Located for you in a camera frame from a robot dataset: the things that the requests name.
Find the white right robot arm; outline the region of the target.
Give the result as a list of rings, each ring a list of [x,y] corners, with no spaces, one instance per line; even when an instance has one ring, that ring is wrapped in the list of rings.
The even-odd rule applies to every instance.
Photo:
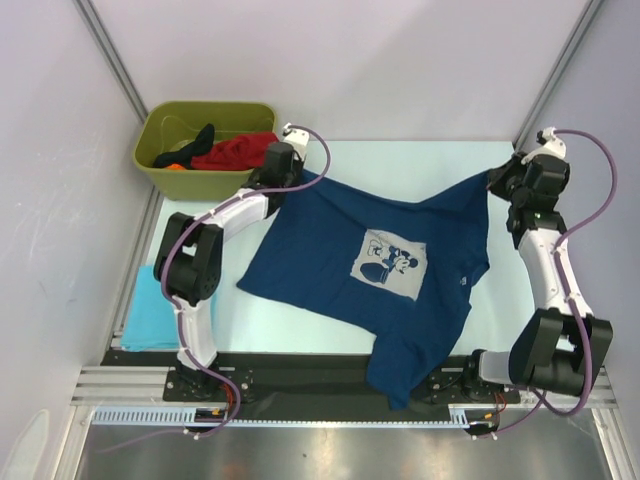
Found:
[[[514,153],[489,174],[489,191],[509,204],[506,228],[526,267],[535,311],[510,350],[477,350],[467,358],[461,388],[473,401],[512,386],[531,391],[542,404],[553,393],[574,397],[583,408],[611,345],[612,325],[588,305],[569,255],[570,236],[608,206],[573,227],[557,211],[571,173],[565,133],[539,131],[536,149]]]

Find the navy blue t shirt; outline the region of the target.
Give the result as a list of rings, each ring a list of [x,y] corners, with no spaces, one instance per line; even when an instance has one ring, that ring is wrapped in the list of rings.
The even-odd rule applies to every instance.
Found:
[[[451,353],[488,271],[487,176],[417,203],[311,173],[287,196],[238,287],[363,328],[367,382],[392,409]]]

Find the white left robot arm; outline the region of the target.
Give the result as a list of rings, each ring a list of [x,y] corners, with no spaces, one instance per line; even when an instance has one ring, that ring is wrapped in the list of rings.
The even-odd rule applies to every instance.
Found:
[[[218,355],[211,303],[222,275],[227,241],[274,215],[286,195],[301,188],[309,132],[287,125],[264,163],[230,198],[200,216],[175,213],[167,221],[154,277],[171,304],[178,330],[176,373],[197,398],[214,397],[223,380],[211,367]]]

